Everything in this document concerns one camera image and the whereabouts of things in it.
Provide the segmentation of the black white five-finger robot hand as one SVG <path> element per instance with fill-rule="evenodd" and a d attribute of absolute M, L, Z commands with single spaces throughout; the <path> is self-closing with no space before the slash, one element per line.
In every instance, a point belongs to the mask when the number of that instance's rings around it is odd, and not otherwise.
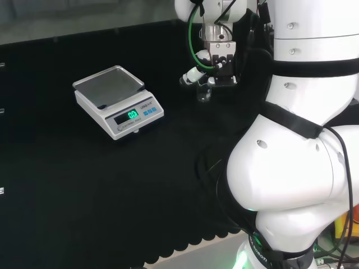
<path fill-rule="evenodd" d="M 231 87 L 237 84 L 235 74 L 236 43 L 234 41 L 207 41 L 206 48 L 194 52 L 189 44 L 195 66 L 179 79 L 181 86 Z"/>

